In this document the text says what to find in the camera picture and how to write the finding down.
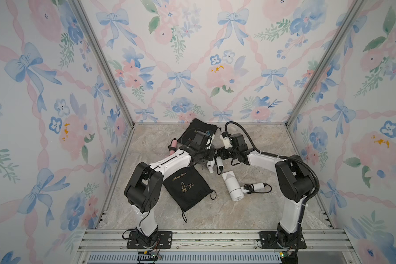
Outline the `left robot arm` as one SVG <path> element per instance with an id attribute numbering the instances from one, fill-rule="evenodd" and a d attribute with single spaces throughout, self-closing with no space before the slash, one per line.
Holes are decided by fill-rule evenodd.
<path id="1" fill-rule="evenodd" d="M 136 213 L 135 233 L 139 237 L 150 240 L 157 236 L 154 207 L 162 188 L 166 188 L 183 213 L 215 193 L 195 168 L 198 163 L 213 161 L 213 138 L 213 132 L 197 132 L 193 140 L 174 154 L 151 164 L 141 162 L 135 167 L 124 195 Z"/>

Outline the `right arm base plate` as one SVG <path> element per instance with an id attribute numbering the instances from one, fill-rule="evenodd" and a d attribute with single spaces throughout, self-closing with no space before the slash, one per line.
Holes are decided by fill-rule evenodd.
<path id="1" fill-rule="evenodd" d="M 299 243 L 299 249 L 306 249 L 307 245 L 303 235 L 301 234 L 298 240 L 297 234 L 298 232 L 288 234 L 277 231 L 260 231 L 258 246 L 262 249 L 287 250 L 295 249 Z"/>

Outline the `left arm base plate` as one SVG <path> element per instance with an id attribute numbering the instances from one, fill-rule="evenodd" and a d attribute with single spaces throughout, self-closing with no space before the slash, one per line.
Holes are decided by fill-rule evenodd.
<path id="1" fill-rule="evenodd" d="M 130 231 L 126 238 L 127 249 L 151 250 L 151 249 L 171 249 L 173 232 L 155 231 L 151 236 L 145 236 L 139 231 Z"/>

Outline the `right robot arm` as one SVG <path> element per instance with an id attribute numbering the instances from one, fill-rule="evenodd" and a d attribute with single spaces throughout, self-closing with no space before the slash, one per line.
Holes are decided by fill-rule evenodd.
<path id="1" fill-rule="evenodd" d="M 302 222 L 308 201 L 320 189 L 314 171 L 297 156 L 283 156 L 249 148 L 243 134 L 221 135 L 223 148 L 219 149 L 221 159 L 238 160 L 240 164 L 268 169 L 277 175 L 281 193 L 284 196 L 282 218 L 277 226 L 275 242 L 281 248 L 294 249 L 297 253 L 302 240 Z"/>

